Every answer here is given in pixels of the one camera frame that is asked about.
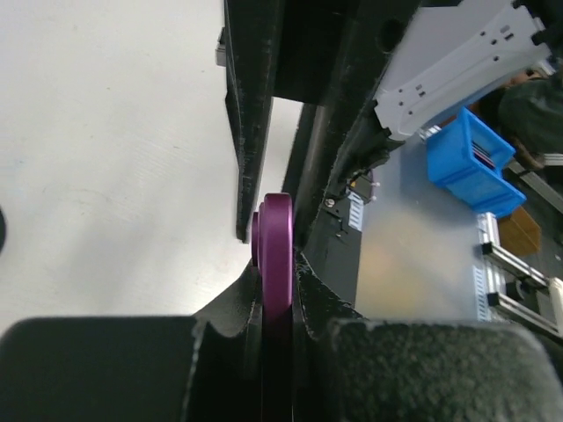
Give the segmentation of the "purple black phone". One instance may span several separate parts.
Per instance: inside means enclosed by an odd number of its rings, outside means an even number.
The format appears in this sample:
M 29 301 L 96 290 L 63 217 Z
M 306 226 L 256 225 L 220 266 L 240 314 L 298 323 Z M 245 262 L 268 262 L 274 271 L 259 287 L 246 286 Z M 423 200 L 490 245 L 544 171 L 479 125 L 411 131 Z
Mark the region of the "purple black phone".
M 292 419 L 293 215 L 287 193 L 269 193 L 252 217 L 252 263 L 262 290 L 261 419 Z

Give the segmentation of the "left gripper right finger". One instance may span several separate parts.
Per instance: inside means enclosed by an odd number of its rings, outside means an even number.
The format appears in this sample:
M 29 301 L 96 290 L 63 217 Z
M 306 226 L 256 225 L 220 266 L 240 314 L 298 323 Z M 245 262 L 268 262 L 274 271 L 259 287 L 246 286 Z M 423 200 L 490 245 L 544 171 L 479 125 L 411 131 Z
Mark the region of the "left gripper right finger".
M 562 352 L 513 323 L 369 320 L 295 255 L 298 421 L 559 421 Z

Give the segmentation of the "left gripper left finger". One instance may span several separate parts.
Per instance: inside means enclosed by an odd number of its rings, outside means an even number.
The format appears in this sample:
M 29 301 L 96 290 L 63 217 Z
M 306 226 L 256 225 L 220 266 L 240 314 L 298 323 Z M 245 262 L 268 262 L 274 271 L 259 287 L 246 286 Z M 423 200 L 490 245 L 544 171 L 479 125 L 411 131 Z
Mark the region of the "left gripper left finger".
M 257 421 L 260 281 L 191 316 L 36 317 L 1 338 L 4 421 Z

